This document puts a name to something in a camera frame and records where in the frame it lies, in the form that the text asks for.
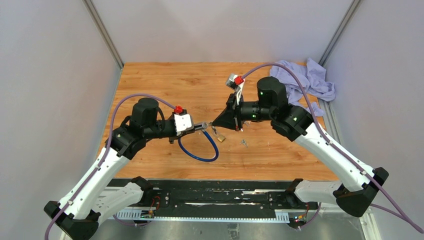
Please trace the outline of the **small silver keys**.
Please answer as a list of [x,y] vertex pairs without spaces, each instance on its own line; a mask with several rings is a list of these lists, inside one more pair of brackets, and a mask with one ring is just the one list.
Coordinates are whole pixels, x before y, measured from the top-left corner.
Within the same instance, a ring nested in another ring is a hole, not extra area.
[[245,139],[242,139],[242,140],[240,141],[240,145],[243,145],[243,146],[245,146],[246,148],[248,147],[248,144],[247,144],[247,142],[246,142],[246,140],[245,140]]

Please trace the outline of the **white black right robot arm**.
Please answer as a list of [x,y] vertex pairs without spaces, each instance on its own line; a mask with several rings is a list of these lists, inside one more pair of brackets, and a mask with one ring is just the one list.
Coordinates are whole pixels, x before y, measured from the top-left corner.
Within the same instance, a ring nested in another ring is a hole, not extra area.
[[257,82],[257,101],[244,101],[244,84],[239,75],[228,78],[226,85],[233,93],[213,126],[241,131],[246,121],[270,121],[276,133],[307,149],[338,177],[337,181],[295,179],[284,191],[283,201],[294,209],[310,202],[333,204],[351,216],[363,216],[379,191],[378,185],[388,178],[388,172],[348,153],[315,124],[307,110],[290,104],[286,87],[277,78],[268,76]]

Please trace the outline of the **brass padlock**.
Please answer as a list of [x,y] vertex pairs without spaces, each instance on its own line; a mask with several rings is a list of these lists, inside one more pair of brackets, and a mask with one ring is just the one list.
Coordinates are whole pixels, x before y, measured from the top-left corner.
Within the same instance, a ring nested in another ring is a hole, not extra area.
[[212,133],[220,143],[226,140],[226,137],[222,135],[220,132],[218,132],[218,130],[215,127],[212,127]]

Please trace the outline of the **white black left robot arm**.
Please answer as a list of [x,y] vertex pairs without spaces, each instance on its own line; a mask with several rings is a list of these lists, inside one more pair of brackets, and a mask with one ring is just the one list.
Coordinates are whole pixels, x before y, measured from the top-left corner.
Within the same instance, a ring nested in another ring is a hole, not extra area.
[[171,106],[171,116],[160,108],[164,100],[146,93],[118,127],[111,126],[104,147],[79,182],[59,201],[49,201],[44,212],[50,217],[44,238],[59,227],[73,240],[88,240],[107,219],[125,207],[138,203],[142,207],[153,201],[149,182],[136,177],[118,191],[100,198],[114,176],[142,150],[149,140],[177,140],[194,132],[192,116],[181,106]]

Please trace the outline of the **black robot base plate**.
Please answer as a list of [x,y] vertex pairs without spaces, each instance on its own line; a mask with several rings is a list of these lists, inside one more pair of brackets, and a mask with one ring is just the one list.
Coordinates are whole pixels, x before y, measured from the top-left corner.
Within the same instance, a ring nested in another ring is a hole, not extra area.
[[151,179],[151,190],[131,207],[152,211],[156,217],[178,219],[272,219],[278,210],[308,213],[318,203],[288,197],[289,181]]

